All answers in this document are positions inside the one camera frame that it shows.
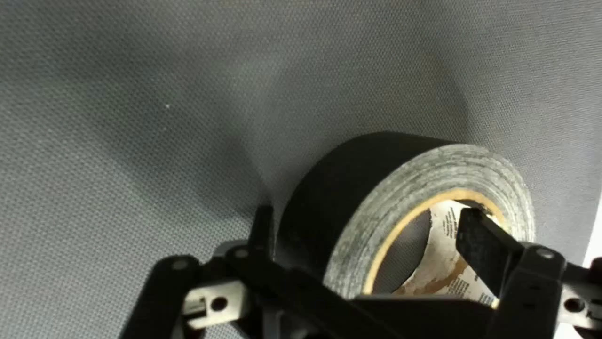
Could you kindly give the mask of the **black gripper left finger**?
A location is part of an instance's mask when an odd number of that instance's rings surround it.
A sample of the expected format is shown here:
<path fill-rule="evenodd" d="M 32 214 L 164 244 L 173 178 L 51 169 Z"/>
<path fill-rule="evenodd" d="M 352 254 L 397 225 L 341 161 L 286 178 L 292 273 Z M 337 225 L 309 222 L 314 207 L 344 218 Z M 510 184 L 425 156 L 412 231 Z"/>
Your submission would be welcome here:
<path fill-rule="evenodd" d="M 252 254 L 271 257 L 273 248 L 273 207 L 260 205 L 250 237 L 222 242 L 209 261 L 192 254 L 158 259 L 119 339 L 205 339 L 216 325 L 231 325 L 245 339 L 262 339 L 263 312 L 233 263 Z"/>

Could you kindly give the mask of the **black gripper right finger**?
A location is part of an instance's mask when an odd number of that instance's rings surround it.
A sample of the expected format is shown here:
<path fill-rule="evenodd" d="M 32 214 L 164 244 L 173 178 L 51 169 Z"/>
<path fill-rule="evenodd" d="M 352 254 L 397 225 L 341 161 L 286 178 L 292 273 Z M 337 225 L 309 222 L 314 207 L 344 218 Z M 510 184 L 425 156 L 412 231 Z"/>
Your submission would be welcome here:
<path fill-rule="evenodd" d="M 480 209 L 463 209 L 455 248 L 499 297 L 485 339 L 553 339 L 568 323 L 602 339 L 602 269 L 521 242 Z"/>

